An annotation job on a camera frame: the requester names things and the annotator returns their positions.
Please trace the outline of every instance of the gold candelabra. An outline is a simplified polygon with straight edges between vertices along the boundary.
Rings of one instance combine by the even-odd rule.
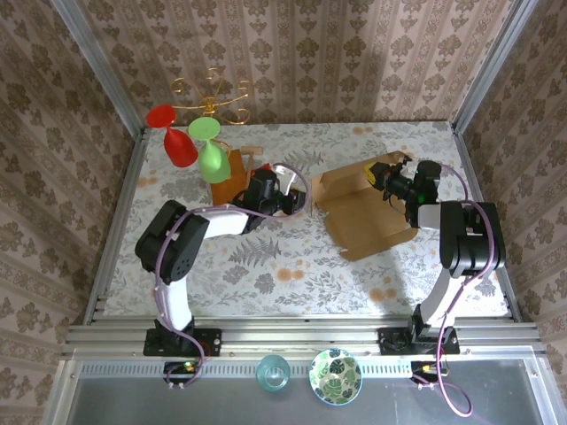
[[[224,117],[220,112],[219,112],[219,108],[221,106],[226,106],[227,104],[232,104],[234,102],[237,102],[238,100],[244,99],[246,97],[250,96],[250,87],[252,86],[252,84],[248,81],[248,80],[242,80],[238,83],[238,90],[240,90],[240,92],[242,93],[241,96],[236,97],[232,100],[227,100],[224,102],[217,102],[216,101],[216,97],[219,95],[219,93],[221,92],[221,86],[224,83],[224,69],[220,69],[220,68],[209,68],[205,74],[205,79],[211,81],[214,77],[218,76],[219,77],[219,86],[217,87],[216,91],[214,92],[213,96],[205,96],[203,95],[203,93],[201,93],[201,90],[198,89],[198,85],[197,83],[192,80],[191,78],[188,77],[181,77],[181,78],[177,78],[175,79],[172,83],[171,83],[171,90],[174,91],[175,93],[182,93],[183,92],[183,84],[185,82],[189,83],[198,93],[199,96],[201,96],[202,100],[203,100],[203,104],[199,105],[199,106],[173,106],[175,109],[185,109],[185,110],[190,110],[190,111],[197,111],[197,110],[202,110],[202,114],[201,116],[208,116],[208,117],[213,117],[214,115],[216,115],[218,118],[220,118],[221,120],[228,122],[229,124],[235,124],[235,125],[242,125],[245,124],[246,122],[248,122],[248,120],[250,119],[250,111],[248,111],[245,108],[238,108],[237,110],[237,118],[238,121],[233,121],[233,120],[229,120],[228,118]]]

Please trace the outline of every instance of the gray floor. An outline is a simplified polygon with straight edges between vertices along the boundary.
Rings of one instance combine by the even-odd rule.
[[[468,392],[472,418],[450,412],[439,390],[417,390],[406,379],[366,379],[355,401],[336,407],[319,401],[307,378],[292,379],[277,393],[252,379],[206,378],[187,390],[169,390],[158,379],[116,378],[81,380],[68,425],[542,423],[523,362],[454,363],[447,381]]]

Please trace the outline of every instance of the wall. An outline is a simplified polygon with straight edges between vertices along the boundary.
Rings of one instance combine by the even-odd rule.
[[[464,139],[567,401],[567,2],[538,2]]]
[[[132,140],[49,2],[0,2],[0,423],[39,423]]]
[[[509,0],[78,0],[141,117],[169,84],[226,68],[251,122],[448,120]],[[195,115],[180,114],[179,124]]]

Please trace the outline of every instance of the open cardboard box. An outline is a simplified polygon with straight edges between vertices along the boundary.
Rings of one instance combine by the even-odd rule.
[[[325,226],[333,241],[346,249],[340,253],[344,259],[363,259],[417,235],[400,213],[404,204],[392,197],[390,207],[364,173],[367,164],[397,164],[403,158],[403,152],[395,151],[327,171],[311,181],[312,206],[328,212]]]

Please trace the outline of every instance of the table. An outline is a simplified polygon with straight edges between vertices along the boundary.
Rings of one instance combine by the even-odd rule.
[[[145,272],[134,253],[140,235],[168,199],[188,208],[210,205],[208,184],[197,164],[176,168],[163,149],[163,130],[151,131],[146,156],[120,254],[108,291],[105,314],[144,315],[157,312],[153,274]],[[416,161],[449,164],[464,177],[453,134],[446,122],[369,124],[290,124],[222,127],[219,139],[239,148],[259,145],[256,159],[287,162],[308,180],[327,170],[401,150]],[[439,197],[462,198],[456,177],[444,171]],[[357,262],[338,253],[319,211],[289,220],[264,221],[246,236],[206,240],[188,282],[191,310],[197,316],[295,314],[410,314],[429,294],[440,272],[439,234],[420,230],[412,241]],[[508,315],[493,274],[458,305],[459,316]]]

